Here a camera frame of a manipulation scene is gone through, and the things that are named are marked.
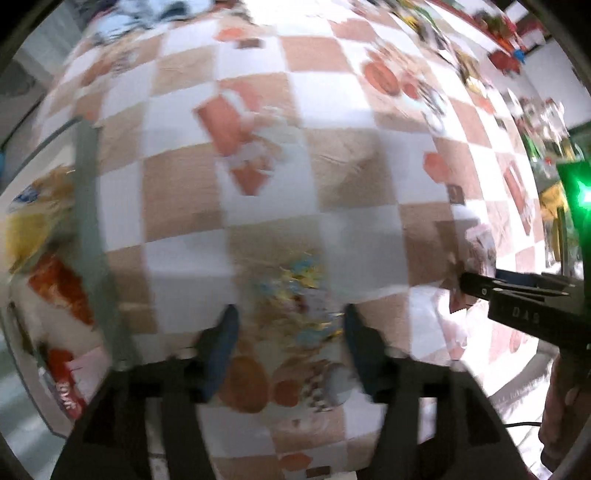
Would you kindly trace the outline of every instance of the red snack bag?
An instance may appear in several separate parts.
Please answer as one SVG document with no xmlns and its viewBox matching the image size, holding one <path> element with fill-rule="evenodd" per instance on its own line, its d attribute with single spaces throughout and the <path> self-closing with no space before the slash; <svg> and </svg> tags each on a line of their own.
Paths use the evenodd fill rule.
<svg viewBox="0 0 591 480">
<path fill-rule="evenodd" d="M 82 279 L 56 254 L 45 254 L 39 259 L 29 278 L 29 286 L 52 305 L 69 310 L 86 325 L 94 325 Z"/>
<path fill-rule="evenodd" d="M 68 350 L 50 349 L 47 352 L 47 368 L 56 383 L 56 390 L 67 414 L 73 420 L 78 420 L 86 408 L 86 402 L 76 389 L 76 383 L 67 362 L 74 360 Z"/>
</svg>

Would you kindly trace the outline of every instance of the cable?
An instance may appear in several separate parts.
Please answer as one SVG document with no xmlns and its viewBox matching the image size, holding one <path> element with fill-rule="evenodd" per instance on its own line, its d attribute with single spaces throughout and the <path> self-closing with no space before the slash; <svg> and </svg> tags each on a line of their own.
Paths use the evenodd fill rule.
<svg viewBox="0 0 591 480">
<path fill-rule="evenodd" d="M 511 427 L 524 427 L 529 425 L 530 427 L 539 427 L 542 425 L 540 421 L 520 421 L 518 423 L 505 423 L 504 427 L 510 429 Z"/>
</svg>

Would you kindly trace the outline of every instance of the table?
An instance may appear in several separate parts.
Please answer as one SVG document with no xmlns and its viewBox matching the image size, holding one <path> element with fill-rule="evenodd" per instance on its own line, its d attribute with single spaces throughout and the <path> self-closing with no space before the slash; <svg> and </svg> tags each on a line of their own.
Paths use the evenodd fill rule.
<svg viewBox="0 0 591 480">
<path fill-rule="evenodd" d="M 499 92 L 490 103 L 469 93 L 384 10 L 339 15 L 260 26 L 216 12 L 112 46 L 83 40 L 35 123 L 37 141 L 73 115 L 102 128 L 89 215 L 144 362 L 190 346 L 239 305 L 239 386 L 199 408 L 226 480 L 359 469 L 379 433 L 383 408 L 357 387 L 327 412 L 277 406 L 274 375 L 289 377 L 292 359 L 249 328 L 256 281 L 294 254 L 315 255 L 333 298 L 356 303 L 389 345 L 462 358 L 489 394 L 537 345 L 488 320 L 484 303 L 450 314 L 442 288 L 479 223 L 499 268 L 544 268 L 534 179 Z M 425 120 L 417 79 L 444 94 L 442 132 Z M 336 341 L 295 356 L 350 361 Z"/>
</svg>

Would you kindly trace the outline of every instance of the green light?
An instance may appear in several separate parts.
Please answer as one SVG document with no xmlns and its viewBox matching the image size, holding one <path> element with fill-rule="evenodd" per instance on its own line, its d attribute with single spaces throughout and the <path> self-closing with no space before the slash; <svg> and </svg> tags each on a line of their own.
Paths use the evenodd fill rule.
<svg viewBox="0 0 591 480">
<path fill-rule="evenodd" d="M 591 189 L 578 180 L 577 184 L 579 185 L 579 198 L 577 203 L 581 207 L 591 207 Z"/>
</svg>

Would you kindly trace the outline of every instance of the person's hand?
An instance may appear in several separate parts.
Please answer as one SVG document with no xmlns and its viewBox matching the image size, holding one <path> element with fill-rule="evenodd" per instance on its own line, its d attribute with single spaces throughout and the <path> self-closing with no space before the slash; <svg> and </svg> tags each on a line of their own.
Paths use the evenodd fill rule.
<svg viewBox="0 0 591 480">
<path fill-rule="evenodd" d="M 554 471 L 564 459 L 591 413 L 589 361 L 561 352 L 552 367 L 550 388 L 538 437 L 542 463 Z"/>
</svg>

